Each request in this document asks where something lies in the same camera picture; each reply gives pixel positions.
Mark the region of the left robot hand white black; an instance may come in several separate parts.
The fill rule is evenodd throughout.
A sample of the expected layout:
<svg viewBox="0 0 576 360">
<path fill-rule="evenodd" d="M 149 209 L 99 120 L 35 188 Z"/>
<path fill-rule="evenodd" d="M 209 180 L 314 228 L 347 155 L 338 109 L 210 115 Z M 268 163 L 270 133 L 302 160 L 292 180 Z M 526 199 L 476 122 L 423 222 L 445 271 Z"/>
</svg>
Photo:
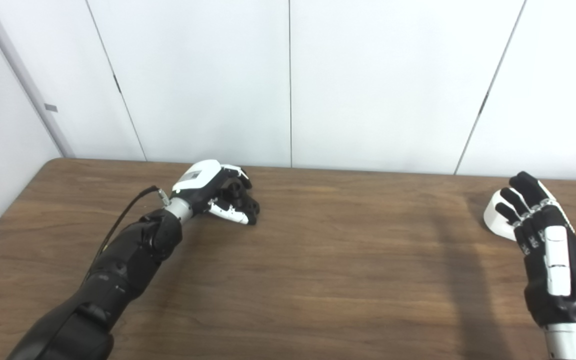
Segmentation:
<svg viewBox="0 0 576 360">
<path fill-rule="evenodd" d="M 196 162 L 179 178 L 165 210 L 181 224 L 201 214 L 212 214 L 237 224 L 253 226 L 261 210 L 248 191 L 252 183 L 239 166 L 221 164 L 216 159 Z"/>
</svg>

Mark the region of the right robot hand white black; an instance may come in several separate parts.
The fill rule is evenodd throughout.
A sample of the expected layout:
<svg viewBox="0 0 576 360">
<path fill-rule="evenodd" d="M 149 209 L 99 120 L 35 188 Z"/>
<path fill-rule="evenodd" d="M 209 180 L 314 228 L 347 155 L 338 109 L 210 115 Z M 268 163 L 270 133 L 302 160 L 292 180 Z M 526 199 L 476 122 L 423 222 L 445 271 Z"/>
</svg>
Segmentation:
<svg viewBox="0 0 576 360">
<path fill-rule="evenodd" d="M 523 254 L 528 312 L 542 328 L 576 324 L 576 231 L 550 191 L 526 171 L 509 179 L 494 209 Z"/>
</svg>

